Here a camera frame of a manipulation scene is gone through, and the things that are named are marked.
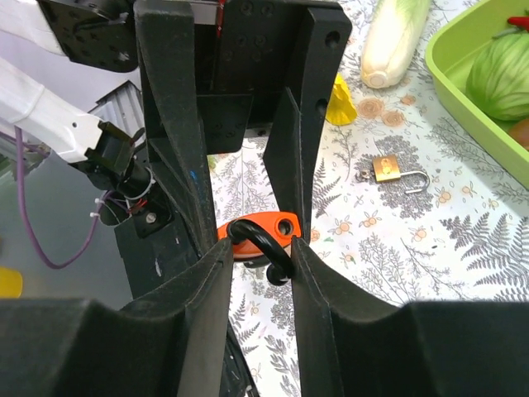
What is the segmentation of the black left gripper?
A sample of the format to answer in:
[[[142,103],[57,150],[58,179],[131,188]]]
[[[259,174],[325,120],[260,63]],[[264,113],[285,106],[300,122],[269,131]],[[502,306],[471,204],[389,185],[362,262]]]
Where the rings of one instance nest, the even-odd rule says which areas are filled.
[[[150,167],[198,256],[217,242],[207,153],[237,152],[254,136],[269,136],[263,162],[279,209],[310,238],[317,153],[351,32],[342,7],[313,5],[134,5]]]

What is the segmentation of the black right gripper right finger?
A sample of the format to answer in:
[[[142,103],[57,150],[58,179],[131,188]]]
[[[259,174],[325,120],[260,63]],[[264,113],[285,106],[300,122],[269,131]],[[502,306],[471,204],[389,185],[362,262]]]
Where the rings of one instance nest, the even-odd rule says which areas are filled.
[[[525,396],[528,306],[417,301],[396,307],[292,244],[305,396]]]

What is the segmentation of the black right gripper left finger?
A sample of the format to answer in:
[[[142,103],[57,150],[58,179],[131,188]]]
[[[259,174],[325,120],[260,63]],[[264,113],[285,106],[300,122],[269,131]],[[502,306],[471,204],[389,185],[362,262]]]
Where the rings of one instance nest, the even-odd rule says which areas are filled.
[[[120,310],[90,299],[1,302],[4,396],[216,396],[231,243]]]

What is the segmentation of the brass padlock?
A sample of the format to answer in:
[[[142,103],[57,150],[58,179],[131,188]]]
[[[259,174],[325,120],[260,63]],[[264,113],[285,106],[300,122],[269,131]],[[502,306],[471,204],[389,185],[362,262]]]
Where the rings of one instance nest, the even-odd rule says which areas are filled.
[[[404,193],[406,195],[425,192],[430,186],[431,180],[426,172],[422,170],[402,171],[396,155],[380,155],[372,159],[370,167],[359,170],[355,174],[355,179],[358,182],[374,181],[377,184],[382,184],[410,176],[418,177],[422,183],[411,188],[405,188]]]

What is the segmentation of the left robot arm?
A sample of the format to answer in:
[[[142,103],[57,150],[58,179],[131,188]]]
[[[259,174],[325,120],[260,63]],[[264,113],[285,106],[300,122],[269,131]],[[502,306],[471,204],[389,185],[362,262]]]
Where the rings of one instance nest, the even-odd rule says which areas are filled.
[[[1,63],[1,120],[126,199],[140,237],[174,221],[217,241],[209,155],[267,131],[280,210],[310,232],[312,184],[352,24],[336,1],[4,1],[3,32],[94,69],[138,71],[146,164],[130,136]]]

